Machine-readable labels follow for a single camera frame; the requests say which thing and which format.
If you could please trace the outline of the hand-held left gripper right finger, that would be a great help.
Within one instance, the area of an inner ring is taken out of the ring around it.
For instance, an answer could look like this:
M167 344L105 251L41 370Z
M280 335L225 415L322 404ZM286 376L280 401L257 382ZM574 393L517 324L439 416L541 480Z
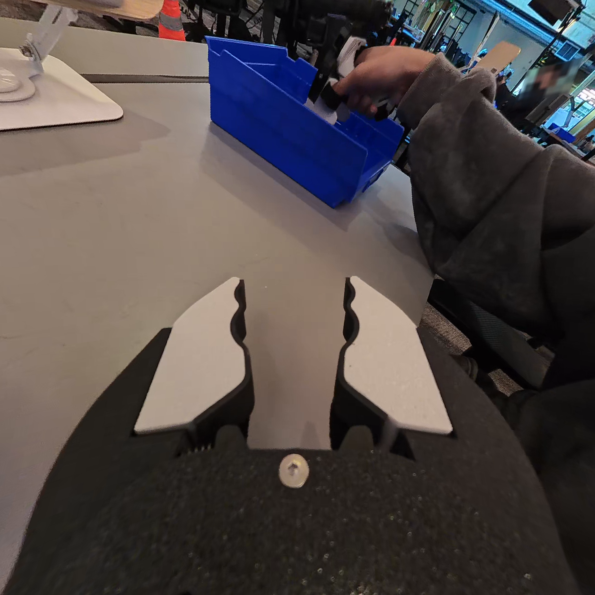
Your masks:
M330 408L330 444L368 428L381 451L411 451L407 431L453 437L453 425L417 326L391 300L357 276L343 297L344 344Z

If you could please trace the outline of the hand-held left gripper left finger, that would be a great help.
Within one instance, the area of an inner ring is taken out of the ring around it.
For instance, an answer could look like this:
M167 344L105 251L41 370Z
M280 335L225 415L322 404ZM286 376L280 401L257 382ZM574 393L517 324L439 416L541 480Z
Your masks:
M173 324L145 401L136 435L183 431L197 448L227 425L247 436L255 405L245 345L245 282L231 277Z

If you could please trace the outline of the blue plastic bin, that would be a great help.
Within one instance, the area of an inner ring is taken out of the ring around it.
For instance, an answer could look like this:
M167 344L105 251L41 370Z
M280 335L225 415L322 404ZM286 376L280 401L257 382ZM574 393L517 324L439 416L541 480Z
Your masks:
M211 120L335 208L390 166L404 128L352 113L331 124L306 106L316 69L287 48L207 37Z

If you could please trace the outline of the person's right forearm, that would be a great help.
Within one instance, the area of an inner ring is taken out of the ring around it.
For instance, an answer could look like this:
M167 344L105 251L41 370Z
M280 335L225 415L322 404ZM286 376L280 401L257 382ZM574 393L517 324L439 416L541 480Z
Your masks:
M493 106L495 78L436 56L399 105L431 269L510 326L594 353L594 168Z

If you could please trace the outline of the person's right hand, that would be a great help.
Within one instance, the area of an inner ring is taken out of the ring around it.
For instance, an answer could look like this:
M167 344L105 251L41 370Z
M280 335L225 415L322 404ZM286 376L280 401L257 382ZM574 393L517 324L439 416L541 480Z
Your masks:
M377 101L387 98L397 105L434 57L406 46L367 48L354 62L353 70L333 89L347 98L350 110L372 118L377 113Z

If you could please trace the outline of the orange traffic cone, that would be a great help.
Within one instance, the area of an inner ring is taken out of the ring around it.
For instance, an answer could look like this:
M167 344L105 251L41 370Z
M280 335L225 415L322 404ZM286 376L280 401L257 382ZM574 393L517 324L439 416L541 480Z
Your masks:
M159 13L158 36L160 39L186 41L179 1L163 2Z

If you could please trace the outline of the person's body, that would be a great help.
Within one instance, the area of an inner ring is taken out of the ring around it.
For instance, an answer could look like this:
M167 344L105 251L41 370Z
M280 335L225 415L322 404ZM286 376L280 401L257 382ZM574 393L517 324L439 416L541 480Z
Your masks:
M510 396L497 390L476 361L455 361L517 436L546 494L578 587L594 594L594 353L559 351L541 391Z

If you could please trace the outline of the black panel on tripod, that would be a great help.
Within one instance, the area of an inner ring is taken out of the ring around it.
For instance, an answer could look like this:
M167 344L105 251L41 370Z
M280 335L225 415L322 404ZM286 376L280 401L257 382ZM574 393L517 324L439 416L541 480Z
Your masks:
M529 1L528 7L551 26L584 9L581 1Z

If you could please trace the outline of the white stand with wooden board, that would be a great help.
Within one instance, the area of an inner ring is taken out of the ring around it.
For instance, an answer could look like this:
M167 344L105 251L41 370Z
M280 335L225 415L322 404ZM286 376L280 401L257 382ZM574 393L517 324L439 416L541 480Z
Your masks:
M51 56L80 11L149 20L162 1L45 1L36 28L17 48L1 48L1 131L119 120L122 108Z

